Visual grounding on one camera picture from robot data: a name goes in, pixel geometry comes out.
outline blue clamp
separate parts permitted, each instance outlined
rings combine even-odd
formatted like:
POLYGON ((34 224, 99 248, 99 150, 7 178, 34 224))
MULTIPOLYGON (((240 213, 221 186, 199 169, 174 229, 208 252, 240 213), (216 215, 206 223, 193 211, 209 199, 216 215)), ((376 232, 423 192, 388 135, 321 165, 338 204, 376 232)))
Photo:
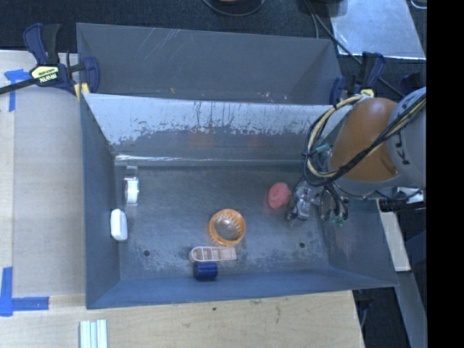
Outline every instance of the blue clamp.
POLYGON ((421 73, 414 72, 409 75, 406 75, 404 78, 401 79, 399 87, 401 88, 404 94, 410 94, 413 91, 423 88, 424 83, 422 80, 421 73))
POLYGON ((364 51, 360 74, 353 75, 350 83, 344 76, 337 77, 332 85, 329 104, 337 104, 340 98, 360 94, 364 89, 372 89, 382 76, 385 66, 386 60, 382 54, 364 51))
POLYGON ((87 85, 91 92, 95 92, 99 86, 99 68, 95 57, 85 57, 83 64, 65 66, 59 63, 56 52, 56 37, 60 25, 42 25, 36 23, 27 28, 23 34, 27 50, 36 58, 37 66, 30 75, 37 86, 52 86, 75 95, 73 72, 86 70, 87 85))
POLYGON ((0 316, 11 317, 13 312, 48 310, 49 297, 12 297, 13 268, 3 269, 0 290, 0 316))

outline blue object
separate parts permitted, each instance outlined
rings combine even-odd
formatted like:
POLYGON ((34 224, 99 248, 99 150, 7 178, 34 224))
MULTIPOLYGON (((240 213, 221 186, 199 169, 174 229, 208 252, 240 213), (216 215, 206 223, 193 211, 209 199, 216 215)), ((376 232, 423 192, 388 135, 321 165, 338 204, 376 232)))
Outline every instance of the blue object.
POLYGON ((411 94, 413 91, 423 88, 424 84, 421 78, 421 74, 419 72, 414 72, 405 76, 401 79, 399 87, 405 94, 411 94))
POLYGON ((328 100, 329 104, 333 106, 339 102, 339 99, 341 98, 341 94, 345 90, 346 85, 347 85, 347 79, 341 75, 337 76, 337 78, 335 79, 332 85, 331 95, 328 100))
MULTIPOLYGON (((74 85, 76 82, 71 76, 72 67, 66 67, 64 64, 59 63, 59 56, 56 52, 56 37, 59 28, 60 25, 58 24, 42 25, 41 23, 36 23, 35 25, 31 25, 24 31, 24 43, 27 50, 37 61, 37 66, 32 71, 38 67, 57 68, 57 72, 54 74, 56 80, 47 80, 44 83, 36 81, 36 85, 52 86, 75 95, 74 85)), ((83 66, 80 70, 87 71, 88 86, 92 92, 96 91, 99 85, 99 68, 95 57, 84 58, 83 66)))
POLYGON ((218 275, 218 265, 214 262, 196 262, 194 277, 197 280, 211 280, 218 275))
POLYGON ((407 257, 412 266, 427 259, 427 230, 405 242, 407 257))
MULTIPOLYGON (((29 80, 30 79, 30 74, 29 72, 26 72, 24 70, 13 70, 13 71, 6 71, 5 76, 7 77, 8 80, 11 81, 12 84, 18 82, 18 81, 24 81, 24 80, 29 80)), ((9 107, 8 107, 8 112, 14 111, 16 108, 16 93, 12 91, 9 94, 9 107)))
POLYGON ((386 65, 384 56, 380 53, 362 53, 362 68, 360 77, 362 88, 372 88, 377 80, 382 76, 386 65))
POLYGON ((48 310, 49 297, 12 297, 13 267, 3 269, 0 291, 0 316, 11 317, 14 311, 48 310))

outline wooden table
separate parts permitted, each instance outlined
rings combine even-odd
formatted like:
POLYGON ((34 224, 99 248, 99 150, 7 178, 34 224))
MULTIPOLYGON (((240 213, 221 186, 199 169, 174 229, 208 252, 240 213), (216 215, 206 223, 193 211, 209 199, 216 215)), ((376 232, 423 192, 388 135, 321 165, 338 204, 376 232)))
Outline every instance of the wooden table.
MULTIPOLYGON (((5 70, 29 70, 33 65, 27 52, 0 51, 0 86, 9 83, 5 70)), ((14 233, 15 112, 9 112, 8 105, 9 94, 0 96, 0 270, 13 265, 13 253, 21 254, 14 252, 21 233, 14 233)), ((61 257, 55 245, 67 240, 63 233, 50 237, 49 259, 61 257)), ((28 276, 39 281, 38 274, 22 270, 22 279, 28 276)), ((59 274, 55 277, 60 282, 59 274)), ((49 296, 49 310, 0 317, 0 347, 77 347, 79 322, 100 319, 107 320, 111 348, 365 346, 350 291, 110 310, 87 310, 83 293, 49 296)))

